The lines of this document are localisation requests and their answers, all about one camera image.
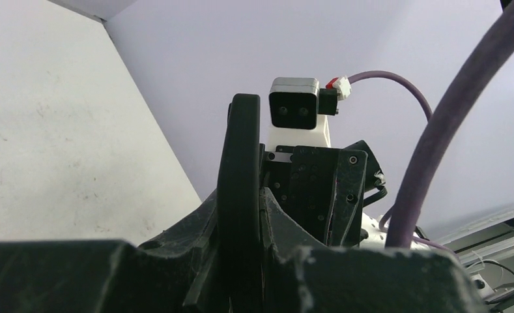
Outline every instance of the white backdrop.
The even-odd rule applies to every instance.
[[[101,24],[0,0],[0,240],[138,244],[198,205]]]
[[[391,70],[436,106],[501,13],[498,0],[138,0],[105,27],[200,197],[216,185],[227,104],[257,93],[262,140],[277,76],[322,83]],[[332,144],[366,140],[387,175],[384,212],[425,126],[412,96],[384,80],[353,86],[330,119]],[[439,238],[514,204],[514,58],[481,96],[439,168],[420,225]]]

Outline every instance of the black cable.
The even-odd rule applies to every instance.
[[[429,103],[427,103],[427,100],[423,96],[423,94],[420,92],[420,90],[414,86],[411,82],[409,82],[406,78],[397,75],[392,72],[388,72],[386,70],[369,70],[367,72],[358,73],[352,76],[349,76],[348,80],[349,83],[353,84],[361,80],[367,80],[369,78],[386,78],[388,80],[392,80],[394,82],[397,82],[401,84],[404,88],[406,88],[420,103],[421,109],[423,110],[425,114],[425,118],[429,121],[431,118],[433,111],[431,111],[431,107]]]
[[[506,271],[508,271],[510,274],[512,274],[514,276],[514,271],[512,271],[511,269],[509,269],[507,266],[505,265],[502,265],[500,263],[496,263],[495,261],[492,261],[492,260],[483,260],[482,263],[485,263],[485,264],[493,264],[493,265],[496,265],[496,266],[499,266],[503,269],[505,269]],[[498,303],[502,303],[504,301],[507,301],[509,300],[510,298],[512,298],[514,296],[514,291],[501,297],[501,298],[498,298],[496,300],[493,300],[493,301],[486,301],[485,303],[487,305],[495,305],[495,304],[498,304]]]
[[[378,192],[371,195],[370,197],[364,199],[362,207],[367,207],[368,205],[371,205],[372,203],[375,203],[387,196],[387,188],[385,186],[378,186],[376,187]]]
[[[410,247],[427,190],[450,141],[481,92],[512,55],[514,0],[466,60],[425,127],[391,208],[386,247]]]

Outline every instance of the cable connector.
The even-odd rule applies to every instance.
[[[332,79],[327,85],[327,89],[337,90],[337,100],[345,100],[350,95],[350,83],[346,76],[336,77]]]

